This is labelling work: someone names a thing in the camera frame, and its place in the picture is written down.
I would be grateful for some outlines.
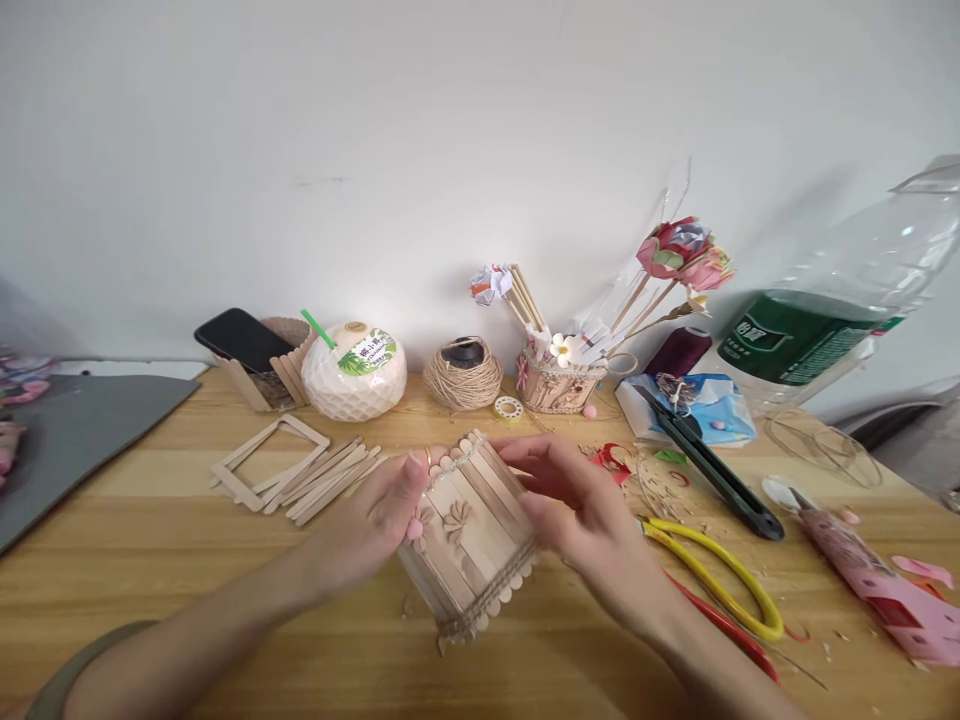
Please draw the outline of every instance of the smartphone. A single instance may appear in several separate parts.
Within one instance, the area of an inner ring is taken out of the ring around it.
[[[247,372],[273,372],[270,358],[293,350],[293,345],[240,308],[230,308],[205,322],[193,337],[220,357],[236,360]]]

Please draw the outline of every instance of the yellow scissors handle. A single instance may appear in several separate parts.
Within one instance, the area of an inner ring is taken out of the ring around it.
[[[672,523],[667,520],[660,520],[657,518],[644,518],[643,531],[646,533],[647,537],[656,540],[658,543],[666,547],[670,552],[680,558],[683,564],[690,568],[693,574],[697,576],[697,579],[700,580],[700,582],[702,582],[710,591],[710,593],[717,599],[717,602],[729,610],[730,614],[733,615],[740,622],[740,624],[742,624],[750,632],[759,637],[761,640],[767,640],[768,642],[774,642],[783,637],[783,618],[780,616],[780,611],[777,610],[777,606],[774,605],[773,600],[769,595],[767,595],[760,583],[757,582],[757,579],[750,574],[750,571],[747,570],[733,555],[724,550],[721,545],[714,542],[701,532],[697,532],[696,530],[692,530],[678,523]],[[667,535],[667,533],[682,535],[685,538],[689,538],[690,540],[703,545],[714,555],[723,560],[723,562],[725,562],[727,566],[729,566],[729,568],[737,574],[737,577],[743,581],[743,584],[747,586],[747,589],[749,589],[750,593],[756,598],[757,603],[760,605],[760,609],[763,611],[764,621],[760,622],[753,617],[753,615],[744,610],[740,603],[734,600],[730,593],[724,590],[723,586],[720,585],[720,583],[713,578],[707,569],[700,564],[700,561],[691,555],[690,552],[683,547],[683,545]]]

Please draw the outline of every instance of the pink glue gun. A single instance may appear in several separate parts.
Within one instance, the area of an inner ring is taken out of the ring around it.
[[[850,589],[873,606],[884,629],[907,654],[933,665],[960,667],[960,609],[901,577],[834,517],[791,488],[803,527]]]

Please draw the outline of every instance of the hand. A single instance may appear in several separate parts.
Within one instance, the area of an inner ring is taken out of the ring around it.
[[[447,452],[443,446],[430,448],[435,458]],[[426,452],[400,455],[321,513],[314,532],[290,553],[295,573],[303,578],[303,603],[319,605],[372,576],[403,542],[429,481]]]
[[[615,620],[641,636],[654,630],[679,593],[660,571],[610,474],[559,435],[500,438],[493,447],[528,492],[520,504],[542,545],[587,582]]]

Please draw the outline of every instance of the twine ball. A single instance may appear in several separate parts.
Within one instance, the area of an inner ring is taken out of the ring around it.
[[[476,410],[497,399],[503,368],[482,338],[463,337],[433,354],[423,371],[423,381],[448,410]]]

